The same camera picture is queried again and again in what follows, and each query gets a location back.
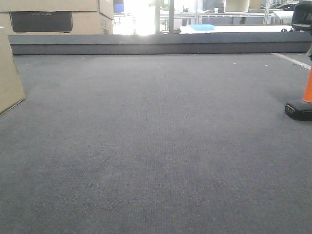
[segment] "black rubber base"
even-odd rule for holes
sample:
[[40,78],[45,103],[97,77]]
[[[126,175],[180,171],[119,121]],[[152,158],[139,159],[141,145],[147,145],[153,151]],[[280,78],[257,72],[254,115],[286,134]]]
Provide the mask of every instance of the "black rubber base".
[[285,113],[295,120],[312,121],[312,103],[302,99],[289,101],[286,103]]

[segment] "metal pole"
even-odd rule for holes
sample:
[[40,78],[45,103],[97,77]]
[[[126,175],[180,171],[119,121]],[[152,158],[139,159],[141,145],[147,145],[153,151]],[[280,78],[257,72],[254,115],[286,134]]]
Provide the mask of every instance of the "metal pole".
[[174,32],[175,25],[175,0],[169,1],[169,33]]
[[155,0],[155,34],[160,32],[160,0]]
[[270,4],[272,0],[267,0],[265,4],[265,12],[263,18],[263,24],[268,24],[269,13],[270,13]]
[[198,24],[198,0],[195,2],[195,24]]

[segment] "gray platform edge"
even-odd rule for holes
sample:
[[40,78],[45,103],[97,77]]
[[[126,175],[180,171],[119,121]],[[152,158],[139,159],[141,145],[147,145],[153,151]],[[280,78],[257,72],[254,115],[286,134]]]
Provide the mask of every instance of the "gray platform edge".
[[149,55],[209,53],[304,53],[305,32],[167,35],[12,35],[14,55]]

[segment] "white line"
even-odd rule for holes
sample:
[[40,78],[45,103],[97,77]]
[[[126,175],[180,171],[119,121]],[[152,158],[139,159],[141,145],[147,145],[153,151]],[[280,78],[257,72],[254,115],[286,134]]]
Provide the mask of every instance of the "white line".
[[280,57],[280,58],[282,58],[282,59],[286,59],[287,61],[289,61],[289,62],[292,62],[292,63],[294,63],[294,64],[297,64],[297,65],[299,65],[299,66],[302,66],[302,67],[304,67],[304,68],[306,68],[306,69],[311,69],[311,66],[309,66],[309,65],[307,65],[307,64],[305,64],[305,63],[303,63],[303,62],[300,62],[300,61],[298,61],[298,60],[295,60],[295,59],[293,59],[293,58],[290,58],[290,57],[287,57],[287,56],[285,56],[285,55],[281,55],[281,54],[279,54],[279,53],[270,53],[271,55],[275,55],[275,56],[278,56],[278,57]]

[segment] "beige box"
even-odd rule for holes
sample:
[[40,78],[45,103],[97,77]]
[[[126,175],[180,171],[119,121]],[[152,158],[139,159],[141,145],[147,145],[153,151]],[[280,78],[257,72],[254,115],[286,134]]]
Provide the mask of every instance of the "beige box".
[[249,0],[224,0],[225,13],[246,13],[249,9]]
[[114,18],[114,3],[113,0],[98,0],[99,11],[106,17]]
[[261,0],[250,0],[249,8],[250,9],[259,9],[261,5]]
[[0,0],[0,12],[97,10],[98,0]]
[[[97,35],[113,34],[113,20],[99,12],[72,12],[73,28],[68,34]],[[23,32],[13,31],[9,12],[0,13],[0,22],[8,35],[56,35],[64,32]]]
[[25,99],[9,39],[0,27],[0,116]]

